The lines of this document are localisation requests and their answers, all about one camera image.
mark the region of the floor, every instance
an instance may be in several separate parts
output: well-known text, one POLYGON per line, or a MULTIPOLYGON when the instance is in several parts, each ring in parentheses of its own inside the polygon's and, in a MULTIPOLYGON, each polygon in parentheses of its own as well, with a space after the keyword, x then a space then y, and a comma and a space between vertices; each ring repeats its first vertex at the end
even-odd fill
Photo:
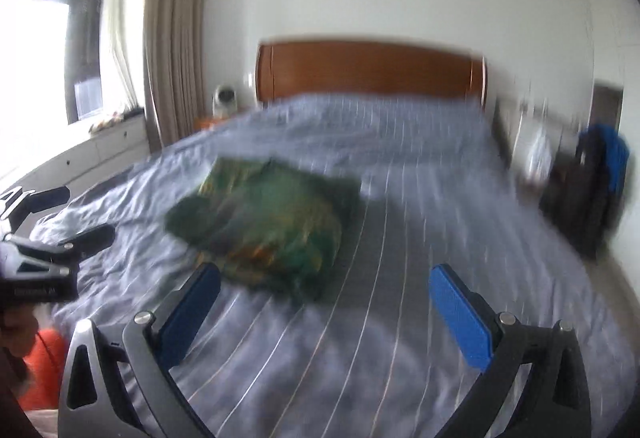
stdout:
POLYGON ((640 355, 640 303, 623 278, 619 264, 602 252, 595 262, 585 262, 584 267, 594 290, 605 298, 620 329, 640 355))

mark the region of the headboard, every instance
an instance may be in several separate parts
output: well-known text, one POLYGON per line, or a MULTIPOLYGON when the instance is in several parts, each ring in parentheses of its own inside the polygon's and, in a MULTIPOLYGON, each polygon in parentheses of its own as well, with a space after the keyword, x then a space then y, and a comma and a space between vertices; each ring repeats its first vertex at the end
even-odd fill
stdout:
POLYGON ((423 94, 476 98, 484 105, 483 58, 380 41, 303 40, 260 45, 258 100, 305 92, 423 94))

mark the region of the gray bedspread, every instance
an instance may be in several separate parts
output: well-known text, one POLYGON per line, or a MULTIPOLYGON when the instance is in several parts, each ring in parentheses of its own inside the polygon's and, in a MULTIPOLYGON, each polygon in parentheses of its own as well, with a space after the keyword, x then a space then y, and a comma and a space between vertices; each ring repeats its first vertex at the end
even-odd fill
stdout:
MULTIPOLYGON (((322 299, 296 306, 223 285, 184 362, 172 370, 218 437, 433 437, 465 397, 469 368, 430 304, 430 267, 448 262, 496 310, 525 323, 574 322, 593 436, 631 400, 637 360, 578 257, 519 205, 476 105, 302 96, 202 132, 94 187, 32 234, 56 241, 98 223, 115 244, 79 274, 57 327, 121 322, 157 306, 193 270, 162 228, 218 155, 277 157, 362 181, 361 206, 322 299)), ((492 436, 513 411, 521 371, 492 436)), ((142 396, 131 387, 145 417, 142 396)))

